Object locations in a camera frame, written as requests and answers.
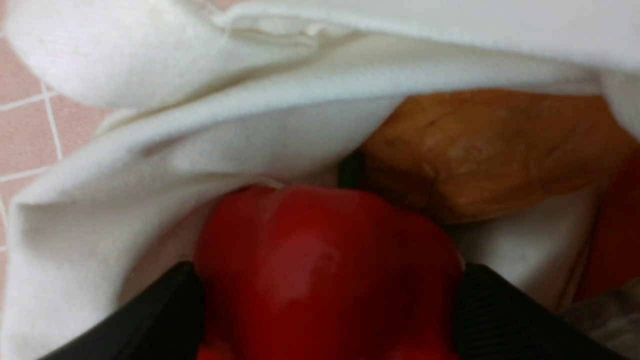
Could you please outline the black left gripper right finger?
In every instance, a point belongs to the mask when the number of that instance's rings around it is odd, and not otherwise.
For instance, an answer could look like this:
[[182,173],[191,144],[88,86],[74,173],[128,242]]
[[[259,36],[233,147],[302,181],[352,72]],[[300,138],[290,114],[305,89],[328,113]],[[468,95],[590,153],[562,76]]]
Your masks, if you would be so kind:
[[462,360],[621,360],[484,264],[468,263],[455,292]]

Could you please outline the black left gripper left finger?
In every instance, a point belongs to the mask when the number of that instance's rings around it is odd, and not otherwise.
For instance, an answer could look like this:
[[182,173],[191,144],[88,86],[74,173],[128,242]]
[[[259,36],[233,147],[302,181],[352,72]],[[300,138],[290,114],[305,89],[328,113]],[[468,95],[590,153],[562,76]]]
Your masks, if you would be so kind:
[[195,360],[205,328],[204,289],[192,262],[179,262],[46,360]]

